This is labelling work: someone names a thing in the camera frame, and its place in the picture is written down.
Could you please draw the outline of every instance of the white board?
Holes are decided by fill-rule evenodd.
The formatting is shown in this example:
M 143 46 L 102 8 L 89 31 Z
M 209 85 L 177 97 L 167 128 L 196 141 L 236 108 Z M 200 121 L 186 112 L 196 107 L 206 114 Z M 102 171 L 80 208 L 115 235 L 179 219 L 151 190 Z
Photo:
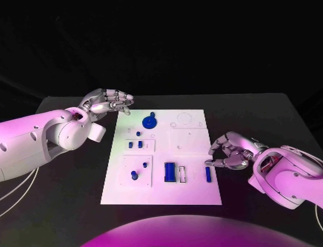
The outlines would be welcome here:
M 157 125 L 148 130 L 141 122 L 151 111 Z M 213 167 L 212 182 L 206 182 L 203 162 L 212 156 L 203 110 L 131 110 L 130 113 L 130 116 L 118 114 L 101 204 L 220 205 Z M 176 183 L 164 182 L 166 162 L 176 165 Z M 179 166 L 184 167 L 184 183 L 180 183 Z M 131 171 L 138 174 L 137 180 L 131 179 Z

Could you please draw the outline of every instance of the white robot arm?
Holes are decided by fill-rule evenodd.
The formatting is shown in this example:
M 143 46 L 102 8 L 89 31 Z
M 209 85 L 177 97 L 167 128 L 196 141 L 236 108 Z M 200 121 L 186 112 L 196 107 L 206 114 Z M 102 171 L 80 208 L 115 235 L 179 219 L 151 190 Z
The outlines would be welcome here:
M 290 146 L 268 148 L 255 139 L 228 132 L 210 146 L 209 155 L 222 147 L 228 158 L 205 164 L 233 170 L 254 162 L 249 184 L 284 207 L 296 209 L 304 200 L 323 208 L 323 161 Z
M 130 115 L 132 95 L 96 89 L 78 107 L 55 110 L 0 123 L 0 181 L 44 165 L 75 150 L 86 138 L 99 142 L 105 128 L 93 122 L 108 111 Z

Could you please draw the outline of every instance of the small blue piece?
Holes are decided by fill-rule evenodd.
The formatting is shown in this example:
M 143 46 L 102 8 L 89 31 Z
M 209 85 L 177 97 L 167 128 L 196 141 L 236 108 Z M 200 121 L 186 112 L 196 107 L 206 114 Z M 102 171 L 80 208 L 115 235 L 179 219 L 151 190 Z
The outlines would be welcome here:
M 164 163 L 164 167 L 166 167 L 164 182 L 176 182 L 176 178 L 174 178 L 174 163 Z
M 145 129 L 153 129 L 156 127 L 156 114 L 153 112 L 150 113 L 150 116 L 144 117 L 141 124 Z
M 130 174 L 131 174 L 131 179 L 137 180 L 138 179 L 138 174 L 135 173 L 135 171 L 132 171 Z
M 206 166 L 206 180 L 208 180 L 208 183 L 210 183 L 210 170 L 208 166 Z

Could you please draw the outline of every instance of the dark gray table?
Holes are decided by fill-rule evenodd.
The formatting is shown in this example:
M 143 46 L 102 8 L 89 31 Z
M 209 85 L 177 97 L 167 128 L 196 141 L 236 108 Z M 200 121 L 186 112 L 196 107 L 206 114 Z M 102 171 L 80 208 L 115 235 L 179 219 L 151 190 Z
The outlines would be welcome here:
M 76 106 L 80 97 L 47 97 L 39 113 Z M 131 109 L 203 109 L 210 141 L 226 131 L 257 138 L 271 147 L 290 145 L 323 159 L 323 151 L 284 94 L 137 96 Z M 249 185 L 252 169 L 218 168 L 222 206 L 99 205 L 117 123 L 117 113 L 98 122 L 106 133 L 42 166 L 31 189 L 0 218 L 0 246 L 79 246 L 112 228 L 144 218 L 174 214 L 232 218 L 265 226 L 323 246 L 314 206 L 281 207 Z M 0 197 L 23 177 L 0 183 Z M 0 203 L 0 213 L 26 187 Z M 323 211 L 319 210 L 323 223 Z

